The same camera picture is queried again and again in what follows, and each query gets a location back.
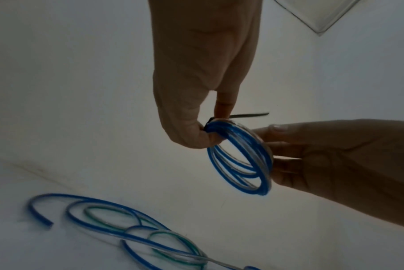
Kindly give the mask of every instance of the person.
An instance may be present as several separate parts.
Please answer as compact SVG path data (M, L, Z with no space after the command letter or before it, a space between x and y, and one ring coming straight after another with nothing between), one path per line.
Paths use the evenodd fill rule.
M189 148L218 144L197 117L208 92L228 118L257 47L262 0L149 0L153 91L163 129ZM271 177L404 226L404 121L271 125L255 132L276 158Z

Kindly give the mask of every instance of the cable coil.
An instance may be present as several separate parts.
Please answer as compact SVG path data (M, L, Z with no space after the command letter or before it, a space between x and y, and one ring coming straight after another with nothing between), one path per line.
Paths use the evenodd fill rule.
M83 227L87 230L91 230L100 234L106 234L113 237L120 238L120 243L122 247L128 252L128 254L139 264L146 267L149 270L162 270L157 266L152 265L141 256L139 256L126 242L126 240L137 242L149 246L156 253L160 254L166 259L169 259L173 262L190 265L190 266L199 266L201 270L204 270L208 262L213 262L220 266L226 267L231 270L259 270L253 266L246 266L243 269L219 262L217 260L209 258L202 250L200 250L195 243L193 243L190 239L185 236L182 236L178 233L175 233L168 229L166 226L161 224L159 221L154 218L135 210L133 208L120 205L110 201L104 201L100 199L83 197L78 195L71 194L62 194L62 193L48 193L35 196L31 198L27 203L27 210L29 213L40 223L44 224L47 227L52 227L53 222L47 219L44 215L40 214L39 211L36 210L34 204L42 199L53 198L53 197L62 197L62 198L70 198L75 199L77 201L72 202L65 209L66 217L71 220L76 225ZM88 205L84 208L84 214L89 217L92 221L98 223L99 225L95 225L86 221L83 221L76 217L72 210L80 205ZM111 222L104 221L99 218L97 215L92 213L92 209L103 209L109 210L113 212L117 212L120 214L124 214L127 216L134 217L138 225L131 226L129 228L125 228L122 226L115 225ZM150 226L144 226L143 221L150 224ZM135 230L148 230L151 231L148 238L138 237L136 235L130 234L131 231ZM168 234L178 239L179 242L186 247L187 251L177 250L174 248L170 248L168 246L162 245L158 242L151 241L150 238L156 234Z
M232 115L230 119L267 114ZM260 137L245 126L229 119L211 118L204 130L208 133L216 132L229 140L248 160L248 162L238 160L220 145L208 148L212 165L229 184L248 194L264 196L269 193L272 185L269 175L273 165L273 154ZM250 182L255 178L260 178L260 186Z

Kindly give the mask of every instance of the human hand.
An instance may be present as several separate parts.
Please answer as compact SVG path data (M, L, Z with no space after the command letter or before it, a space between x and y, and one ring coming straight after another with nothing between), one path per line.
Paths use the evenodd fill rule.
M235 105L259 36L261 0L149 0L154 41L153 91L169 138L190 148L221 141L198 122L201 103L217 92L216 118Z
M271 177L404 226L404 122L327 121L255 132L275 156Z

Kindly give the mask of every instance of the white panel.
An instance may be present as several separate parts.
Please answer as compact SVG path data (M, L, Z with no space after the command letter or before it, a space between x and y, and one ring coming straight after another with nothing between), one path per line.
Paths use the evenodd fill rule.
M275 0L316 33L323 33L359 0Z

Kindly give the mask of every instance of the fingernail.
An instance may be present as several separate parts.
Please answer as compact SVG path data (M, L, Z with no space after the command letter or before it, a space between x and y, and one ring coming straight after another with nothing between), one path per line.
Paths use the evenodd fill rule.
M270 125L270 128L274 132L285 132L288 130L287 125Z

